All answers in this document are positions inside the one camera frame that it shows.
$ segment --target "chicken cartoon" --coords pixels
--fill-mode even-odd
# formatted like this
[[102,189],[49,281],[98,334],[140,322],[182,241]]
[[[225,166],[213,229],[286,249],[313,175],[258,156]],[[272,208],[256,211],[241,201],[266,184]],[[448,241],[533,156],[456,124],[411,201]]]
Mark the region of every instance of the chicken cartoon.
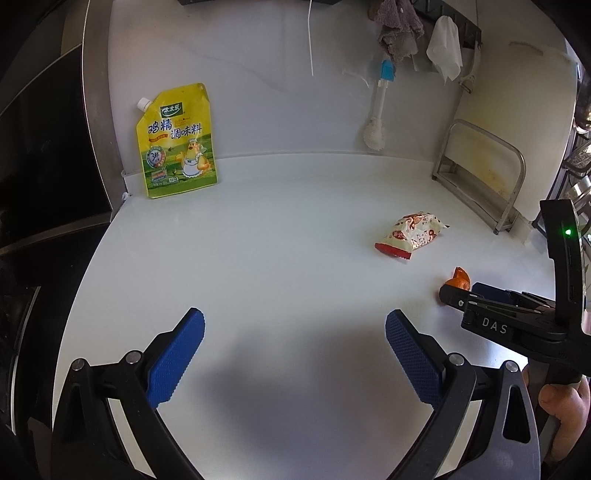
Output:
[[187,152],[183,158],[183,175],[189,179],[200,176],[209,167],[209,161],[203,155],[207,149],[196,138],[189,140]]

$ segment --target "white cloth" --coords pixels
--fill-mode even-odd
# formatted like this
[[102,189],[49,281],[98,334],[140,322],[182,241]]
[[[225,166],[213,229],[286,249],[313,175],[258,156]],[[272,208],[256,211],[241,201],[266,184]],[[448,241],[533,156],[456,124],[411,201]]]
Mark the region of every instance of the white cloth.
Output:
[[443,83],[447,79],[455,80],[462,71],[460,37],[457,25],[451,17],[444,15],[435,23],[435,29],[427,47],[427,57],[443,77]]

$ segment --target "cleaning brush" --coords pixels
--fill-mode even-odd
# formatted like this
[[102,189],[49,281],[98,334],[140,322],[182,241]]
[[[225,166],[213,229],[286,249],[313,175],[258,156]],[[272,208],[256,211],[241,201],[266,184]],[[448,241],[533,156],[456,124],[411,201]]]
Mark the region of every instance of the cleaning brush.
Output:
[[363,131],[363,141],[372,150],[381,151],[386,146],[386,136],[382,126],[382,112],[386,99],[388,83],[394,81],[394,65],[390,60],[382,62],[382,72],[378,81],[378,93],[375,96],[374,116]]

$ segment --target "purple towel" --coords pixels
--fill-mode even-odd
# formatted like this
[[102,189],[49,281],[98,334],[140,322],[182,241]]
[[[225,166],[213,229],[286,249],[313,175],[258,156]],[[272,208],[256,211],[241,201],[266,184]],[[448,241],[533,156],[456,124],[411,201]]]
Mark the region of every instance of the purple towel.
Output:
[[410,0],[372,0],[369,17],[383,25],[378,42],[394,63],[418,52],[416,39],[423,34],[423,23]]

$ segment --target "white countertop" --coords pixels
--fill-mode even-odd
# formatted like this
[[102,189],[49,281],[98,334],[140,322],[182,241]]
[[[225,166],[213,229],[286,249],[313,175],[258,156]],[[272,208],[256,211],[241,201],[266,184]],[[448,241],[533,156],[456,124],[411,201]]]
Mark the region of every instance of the white countertop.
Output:
[[[493,235],[431,180],[430,163],[327,154],[218,167],[217,186],[158,200],[135,195],[117,214],[68,319],[54,411],[72,360],[119,361],[197,307],[204,341],[158,411],[207,480],[380,480],[431,413],[385,339],[388,312],[402,309],[473,364],[524,366],[462,330],[460,313],[437,304],[437,291],[459,265],[473,281],[553,298],[553,263]],[[410,261],[374,248],[398,218],[419,210],[451,228]]]

